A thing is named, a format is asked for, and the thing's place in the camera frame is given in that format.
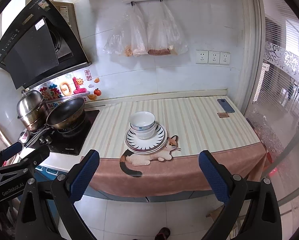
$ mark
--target pot lid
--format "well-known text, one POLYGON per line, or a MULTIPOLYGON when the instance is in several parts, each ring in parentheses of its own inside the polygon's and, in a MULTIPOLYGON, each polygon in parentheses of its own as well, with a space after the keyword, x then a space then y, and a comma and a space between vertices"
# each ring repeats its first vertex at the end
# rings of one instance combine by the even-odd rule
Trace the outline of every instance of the pot lid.
POLYGON ((44 96, 37 90, 25 92, 22 90, 23 97, 17 103, 17 115, 23 117, 29 114, 31 111, 37 108, 37 106, 43 101, 44 96))

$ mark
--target phone case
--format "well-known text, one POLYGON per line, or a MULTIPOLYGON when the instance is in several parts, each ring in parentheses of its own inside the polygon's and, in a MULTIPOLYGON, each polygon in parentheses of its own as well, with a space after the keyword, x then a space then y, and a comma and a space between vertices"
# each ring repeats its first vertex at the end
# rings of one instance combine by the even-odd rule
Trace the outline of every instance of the phone case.
POLYGON ((235 113, 235 110, 231 107, 231 105, 226 101, 226 99, 218 99, 217 100, 221 107, 224 109, 225 112, 227 113, 235 113))

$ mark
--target stack of dishes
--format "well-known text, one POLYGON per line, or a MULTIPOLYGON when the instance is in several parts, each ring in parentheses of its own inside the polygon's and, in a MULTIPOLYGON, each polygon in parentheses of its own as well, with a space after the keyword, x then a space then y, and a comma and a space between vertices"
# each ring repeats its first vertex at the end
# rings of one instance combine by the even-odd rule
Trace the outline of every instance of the stack of dishes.
POLYGON ((131 115, 131 128, 125 133, 124 142, 131 152, 149 154, 158 151, 167 140, 166 128, 155 121, 150 112, 136 112, 131 115))

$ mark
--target calico cat illustration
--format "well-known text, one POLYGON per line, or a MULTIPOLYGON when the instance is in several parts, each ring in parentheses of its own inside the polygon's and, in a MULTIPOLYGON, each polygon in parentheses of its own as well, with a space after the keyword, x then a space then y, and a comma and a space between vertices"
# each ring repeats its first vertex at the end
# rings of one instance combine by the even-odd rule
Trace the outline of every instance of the calico cat illustration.
POLYGON ((163 146, 157 152, 150 153, 150 154, 137 154, 131 152, 130 150, 126 150, 121 156, 119 165, 122 171, 125 172, 127 175, 133 177, 140 177, 142 176, 142 172, 129 169, 126 166, 125 162, 131 163, 133 166, 142 166, 142 165, 149 165, 151 161, 155 161, 155 160, 158 160, 160 162, 164 160, 169 161, 172 159, 172 156, 170 154, 172 151, 181 150, 179 147, 177 147, 177 141, 178 141, 177 135, 174 135, 171 138, 168 137, 165 146, 163 146))

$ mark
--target blue gripper pad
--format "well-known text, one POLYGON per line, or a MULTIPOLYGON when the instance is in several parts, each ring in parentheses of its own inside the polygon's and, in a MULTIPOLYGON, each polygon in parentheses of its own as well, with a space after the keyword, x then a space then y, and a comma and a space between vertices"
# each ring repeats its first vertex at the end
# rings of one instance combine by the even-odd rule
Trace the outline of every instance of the blue gripper pad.
POLYGON ((20 142, 16 142, 5 150, 1 151, 3 161, 7 161, 22 150, 23 146, 20 142))
POLYGON ((222 176, 219 174, 218 170, 216 169, 214 164, 211 162, 211 160, 207 157, 205 152, 208 152, 208 151, 202 151, 200 153, 199 166, 200 166, 202 172, 204 173, 205 178, 207 179, 208 183, 210 184, 216 198, 219 201, 224 202, 224 204, 226 205, 227 202, 230 200, 229 188, 227 186, 227 183, 222 178, 222 176))
POLYGON ((69 184, 70 201, 72 203, 81 200, 89 182, 99 166, 99 153, 96 150, 90 150, 84 159, 75 164, 68 172, 67 176, 71 179, 72 175, 77 176, 69 184))

